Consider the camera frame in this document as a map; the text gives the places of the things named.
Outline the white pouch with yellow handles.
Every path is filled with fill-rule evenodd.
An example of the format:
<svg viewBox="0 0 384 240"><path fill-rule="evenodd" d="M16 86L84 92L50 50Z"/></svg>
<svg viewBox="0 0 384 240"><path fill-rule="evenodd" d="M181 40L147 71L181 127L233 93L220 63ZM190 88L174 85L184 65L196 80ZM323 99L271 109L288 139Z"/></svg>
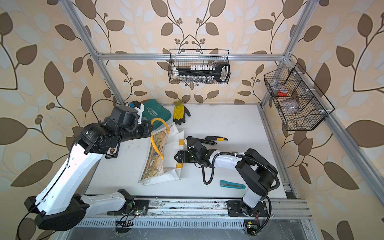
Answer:
<svg viewBox="0 0 384 240"><path fill-rule="evenodd" d="M151 123L161 122L164 127L151 133L150 147L139 183L144 186L179 181L183 164L179 164L175 155L184 149L185 132L175 124L168 125L163 119L155 118Z"/></svg>

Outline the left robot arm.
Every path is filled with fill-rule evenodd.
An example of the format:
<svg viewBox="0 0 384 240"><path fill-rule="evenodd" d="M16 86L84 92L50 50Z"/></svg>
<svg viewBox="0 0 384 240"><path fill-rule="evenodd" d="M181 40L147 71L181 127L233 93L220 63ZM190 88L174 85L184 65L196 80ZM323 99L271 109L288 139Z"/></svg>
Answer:
<svg viewBox="0 0 384 240"><path fill-rule="evenodd" d="M76 194L76 190L109 149L121 142L151 136L154 127L142 119L144 111L145 106L137 101L116 106L103 122L83 128L66 162L48 186L25 201L28 211L36 214L35 223L40 230L67 231L86 217L131 212L134 198L124 189L90 197Z"/></svg>

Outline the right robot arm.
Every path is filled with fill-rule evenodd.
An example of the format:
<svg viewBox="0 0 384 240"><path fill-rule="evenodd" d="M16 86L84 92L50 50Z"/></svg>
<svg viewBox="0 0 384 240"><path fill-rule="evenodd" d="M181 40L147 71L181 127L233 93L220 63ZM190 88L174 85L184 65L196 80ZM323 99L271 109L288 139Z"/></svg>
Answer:
<svg viewBox="0 0 384 240"><path fill-rule="evenodd" d="M254 217L257 205L265 199L271 205L268 194L280 186L277 169L254 149L244 153L221 152L207 149L200 139L189 136L186 149L178 151L174 159L179 164L199 166L205 185L213 181L217 168L237 171L248 189L233 211L243 216Z"/></svg>

